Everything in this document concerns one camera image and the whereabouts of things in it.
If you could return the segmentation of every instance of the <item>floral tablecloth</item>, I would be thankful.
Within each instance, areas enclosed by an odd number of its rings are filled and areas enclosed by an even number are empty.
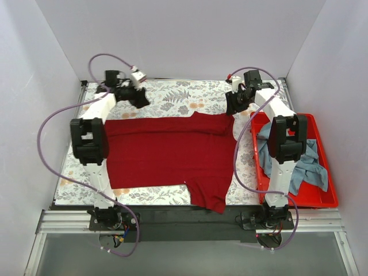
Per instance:
[[[220,80],[147,80],[144,82],[150,105],[136,109],[128,102],[119,102],[110,112],[108,119],[124,120],[128,118],[148,117],[188,117],[194,111],[206,114],[220,114],[226,112],[225,93],[231,86]],[[97,84],[90,83],[87,88],[85,101],[93,99]],[[284,90],[279,93],[284,103],[288,100]],[[83,106],[82,115],[88,105]],[[234,115],[234,138],[249,120],[250,113],[258,106],[252,104],[246,111]],[[237,159],[237,169],[240,179],[248,187],[256,188],[254,148],[250,132],[246,132],[240,143]],[[87,173],[83,166],[73,156],[69,147],[62,173],[82,182],[88,182]],[[55,194],[56,205],[93,205],[94,192],[78,184],[60,179]],[[188,205],[190,194],[185,185],[142,187],[114,190],[119,202],[127,205]],[[229,205],[258,204],[258,196],[242,188],[233,176],[226,196]]]

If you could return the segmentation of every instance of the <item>cable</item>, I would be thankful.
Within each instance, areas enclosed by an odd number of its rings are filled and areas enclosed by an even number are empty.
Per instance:
[[[134,247],[132,248],[132,250],[131,250],[129,253],[127,253],[127,254],[123,254],[123,253],[120,253],[120,252],[118,252],[118,251],[114,251],[114,250],[111,250],[111,249],[108,249],[108,248],[101,247],[102,249],[107,250],[107,252],[111,252],[111,253],[113,253],[113,254],[115,254],[115,255],[118,255],[118,256],[120,256],[120,257],[128,257],[128,256],[130,256],[130,255],[132,255],[132,254],[133,254],[133,252],[134,252],[134,251],[135,251],[135,249],[137,248],[137,245],[138,245],[138,242],[139,242],[139,223],[138,223],[138,219],[137,219],[136,215],[134,214],[134,212],[133,212],[130,208],[128,208],[127,206],[125,206],[124,204],[122,204],[122,203],[120,203],[120,202],[118,202],[118,201],[116,201],[116,200],[112,199],[112,198],[111,198],[111,197],[109,197],[108,195],[106,195],[106,194],[104,194],[103,192],[101,192],[101,191],[97,190],[95,187],[92,187],[91,185],[89,185],[89,184],[87,184],[87,183],[83,183],[83,182],[81,182],[81,181],[77,181],[77,180],[74,180],[74,179],[72,179],[72,178],[66,177],[65,175],[62,175],[62,174],[60,174],[59,172],[55,171],[55,170],[54,170],[54,169],[53,169],[53,168],[52,168],[52,167],[47,163],[47,161],[46,161],[46,159],[45,159],[45,157],[44,157],[44,155],[43,155],[43,153],[42,153],[42,149],[41,149],[41,135],[42,135],[42,130],[44,129],[44,127],[45,127],[46,123],[47,123],[47,122],[48,122],[48,121],[49,121],[53,116],[55,116],[55,115],[59,114],[60,112],[63,112],[63,111],[65,111],[65,110],[68,110],[68,109],[77,108],[78,106],[82,106],[82,105],[92,104],[93,102],[97,102],[97,101],[101,100],[102,98],[106,97],[106,96],[109,94],[109,92],[110,92],[110,88],[108,88],[107,86],[105,86],[105,85],[101,84],[99,81],[97,81],[96,77],[95,77],[95,76],[93,75],[93,73],[92,73],[92,68],[91,68],[92,61],[93,61],[95,58],[99,57],[99,56],[111,56],[112,58],[115,58],[115,59],[117,59],[117,60],[119,60],[119,61],[123,62],[123,63],[124,63],[125,65],[127,65],[128,67],[130,67],[130,68],[132,68],[132,67],[133,67],[132,65],[130,65],[130,64],[129,64],[129,63],[127,63],[126,61],[122,60],[120,57],[115,56],[115,55],[112,55],[112,54],[110,54],[110,53],[99,53],[99,54],[97,54],[97,55],[94,55],[94,56],[90,59],[90,61],[88,62],[88,72],[89,72],[89,74],[91,75],[91,77],[92,77],[93,81],[97,82],[99,85],[101,85],[102,87],[104,87],[104,88],[106,89],[106,93],[105,93],[104,95],[102,95],[101,97],[96,98],[96,99],[93,99],[93,100],[91,100],[91,101],[83,102],[83,103],[80,103],[80,104],[78,103],[78,104],[76,104],[76,105],[71,105],[71,106],[67,106],[67,107],[65,107],[65,108],[61,108],[61,109],[59,109],[59,110],[55,111],[54,113],[52,113],[50,116],[48,116],[48,117],[43,121],[43,123],[41,124],[40,129],[39,129],[39,132],[37,133],[37,151],[38,151],[38,153],[39,153],[39,157],[40,157],[40,159],[41,159],[41,161],[42,161],[43,165],[44,165],[44,166],[45,166],[45,167],[46,167],[50,172],[52,172],[53,174],[57,175],[58,177],[61,177],[61,178],[65,179],[65,180],[68,180],[68,181],[70,181],[70,182],[73,182],[73,183],[76,183],[76,184],[82,185],[82,186],[84,186],[84,187],[86,187],[86,188],[89,188],[89,189],[93,190],[94,192],[96,192],[96,193],[100,194],[101,196],[105,197],[107,200],[110,200],[111,202],[114,202],[115,204],[117,204],[117,205],[118,205],[118,206],[120,206],[120,207],[123,207],[125,210],[127,210],[127,211],[132,215],[132,217],[136,220],[136,228],[137,228],[137,238],[136,238],[136,241],[135,241],[135,244],[134,244]]]
[[[253,193],[258,193],[258,194],[282,194],[283,196],[285,196],[287,199],[289,199],[295,208],[295,212],[296,212],[296,222],[295,222],[295,226],[293,229],[292,234],[290,235],[290,237],[283,243],[283,245],[277,247],[277,248],[266,248],[267,250],[270,251],[274,251],[274,250],[279,250],[284,248],[284,246],[286,246],[288,243],[290,243],[290,241],[294,238],[295,232],[297,230],[298,224],[299,224],[299,211],[298,211],[298,206],[295,203],[295,200],[292,199],[289,195],[281,192],[281,191],[259,191],[259,190],[255,190],[252,188],[247,187],[239,178],[238,174],[237,174],[237,170],[236,170],[236,159],[237,159],[237,152],[239,150],[239,143],[240,140],[242,139],[245,131],[247,130],[248,126],[250,125],[251,121],[254,119],[254,117],[263,109],[265,108],[265,106],[273,100],[273,98],[280,92],[280,84],[278,83],[278,81],[275,79],[275,77],[273,75],[271,75],[271,73],[269,73],[268,71],[258,68],[258,67],[251,67],[251,66],[247,66],[247,67],[242,67],[240,69],[235,70],[233,73],[231,73],[230,75],[228,75],[228,79],[231,78],[231,76],[233,76],[234,74],[236,74],[237,72],[241,71],[241,70],[246,70],[246,69],[253,69],[253,70],[259,70],[261,72],[266,73],[268,76],[270,76],[272,78],[272,80],[276,83],[277,85],[277,90],[276,92],[259,108],[257,109],[253,115],[250,117],[250,119],[246,122],[245,126],[243,127],[243,129],[240,132],[239,138],[237,139],[236,145],[235,145],[235,151],[234,151],[234,159],[233,159],[233,169],[234,169],[234,174],[235,174],[235,178],[236,180],[239,182],[239,184],[245,188],[248,191],[251,191]],[[246,246],[246,247],[252,247],[252,248],[259,248],[258,246],[252,246],[249,244],[241,244],[242,246]]]

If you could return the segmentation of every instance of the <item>red plastic bin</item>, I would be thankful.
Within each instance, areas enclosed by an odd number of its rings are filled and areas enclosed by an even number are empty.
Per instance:
[[[321,142],[321,137],[318,133],[315,118],[311,114],[304,114],[308,119],[308,131],[307,139],[317,139],[318,156],[319,163],[321,166],[325,167],[328,173],[328,189],[326,192],[322,191],[319,187],[313,186],[305,181],[302,182],[299,193],[294,196],[289,193],[289,195],[295,200],[298,206],[313,207],[313,208],[335,208],[339,205],[338,197],[336,195],[334,182],[331,178],[331,173],[329,171],[326,154]],[[262,129],[262,127],[267,124],[270,120],[267,118],[266,114],[263,112],[258,113],[254,119],[251,121],[251,132],[254,144],[255,152],[255,164],[256,164],[256,175],[258,190],[267,191],[270,184],[270,178],[264,174],[263,169],[259,165],[258,149],[257,149],[257,134]],[[265,195],[259,194],[259,200],[262,203]]]

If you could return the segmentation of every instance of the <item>gray-blue towel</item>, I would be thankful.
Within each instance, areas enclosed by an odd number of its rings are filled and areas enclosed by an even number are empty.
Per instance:
[[[271,156],[267,147],[270,130],[271,123],[268,123],[257,134],[259,164],[268,177],[271,176],[272,169]],[[302,181],[318,186],[323,191],[327,191],[327,170],[318,163],[317,141],[315,139],[308,139],[306,141],[306,151],[295,166],[289,192],[296,196]]]

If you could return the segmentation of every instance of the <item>white wall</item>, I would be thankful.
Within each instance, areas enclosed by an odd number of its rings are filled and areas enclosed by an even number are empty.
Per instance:
[[[52,111],[76,102],[80,84],[35,0],[0,0],[0,52],[0,274],[23,275],[57,181],[37,156],[38,127]],[[43,135],[55,168],[72,114],[59,115]]]
[[[367,11],[365,0],[327,0],[287,76],[296,111],[316,117],[361,275],[368,273]]]
[[[242,66],[285,77],[325,0],[36,0],[80,79],[100,52],[151,78],[224,79]],[[95,63],[124,68],[109,58]]]

